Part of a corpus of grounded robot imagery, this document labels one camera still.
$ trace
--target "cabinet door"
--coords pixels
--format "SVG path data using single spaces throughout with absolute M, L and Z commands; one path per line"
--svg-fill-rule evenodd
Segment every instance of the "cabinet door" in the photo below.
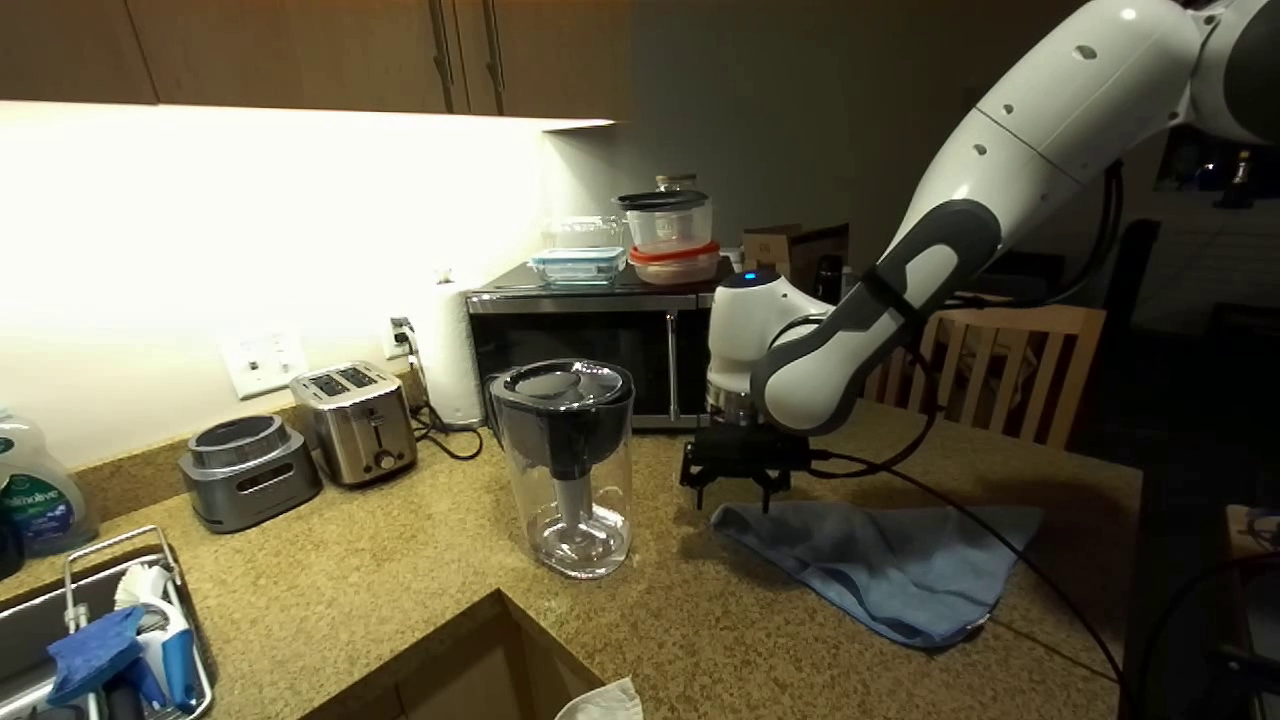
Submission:
M 129 0 L 169 103 L 441 111 L 433 0 Z
M 629 0 L 458 0 L 468 111 L 618 116 Z
M 0 100 L 151 103 L 123 0 L 0 0 Z

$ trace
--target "blue towel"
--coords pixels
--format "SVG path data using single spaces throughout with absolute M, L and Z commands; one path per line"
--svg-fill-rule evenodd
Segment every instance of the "blue towel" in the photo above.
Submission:
M 77 702 L 82 696 L 122 675 L 132 658 L 140 658 L 140 617 L 140 607 L 122 607 L 47 645 L 47 655 L 58 665 L 47 702 Z
M 974 506 L 1024 547 L 1041 506 Z M 939 652 L 984 629 L 1014 553 L 954 506 L 726 503 L 711 526 L 795 575 L 871 632 Z

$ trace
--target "microwave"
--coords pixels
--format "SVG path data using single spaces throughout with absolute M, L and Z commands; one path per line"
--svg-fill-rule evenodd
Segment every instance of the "microwave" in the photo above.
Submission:
M 532 358 L 589 355 L 632 377 L 637 432 L 702 427 L 711 294 L 717 281 L 652 287 L 624 269 L 608 283 L 550 283 L 524 264 L 466 291 L 484 420 L 492 424 L 492 377 Z

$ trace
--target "kitchen counter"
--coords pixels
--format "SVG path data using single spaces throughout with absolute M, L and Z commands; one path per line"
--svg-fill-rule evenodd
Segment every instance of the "kitchen counter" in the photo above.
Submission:
M 890 455 L 922 415 L 858 407 L 821 449 Z M 212 715 L 305 715 L 504 590 L 599 680 L 632 675 L 649 715 L 1118 715 L 1121 688 L 1058 596 L 1016 569 L 993 624 L 939 655 L 896 646 L 761 561 L 719 543 L 681 486 L 681 437 L 632 439 L 637 555 L 608 581 L 566 581 L 528 561 L 504 455 L 478 464 L 421 449 L 381 486 L 325 486 L 312 503 L 212 537 L 187 496 L 114 515 L 103 533 L 159 525 L 181 553 L 216 655 Z M 1104 629 L 1121 655 L 1140 470 L 939 424 L 906 464 L 963 501 L 1037 503 L 1034 555 Z M 726 478 L 710 506 L 749 496 Z M 932 503 L 878 474 L 793 496 Z M 60 575 L 35 561 L 15 596 Z

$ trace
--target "chair back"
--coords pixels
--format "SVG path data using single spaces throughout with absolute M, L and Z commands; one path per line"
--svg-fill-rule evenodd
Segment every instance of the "chair back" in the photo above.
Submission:
M 1104 309 L 944 309 L 922 332 L 947 420 L 1070 449 Z M 866 384 L 867 398 L 926 407 L 929 377 L 896 346 Z

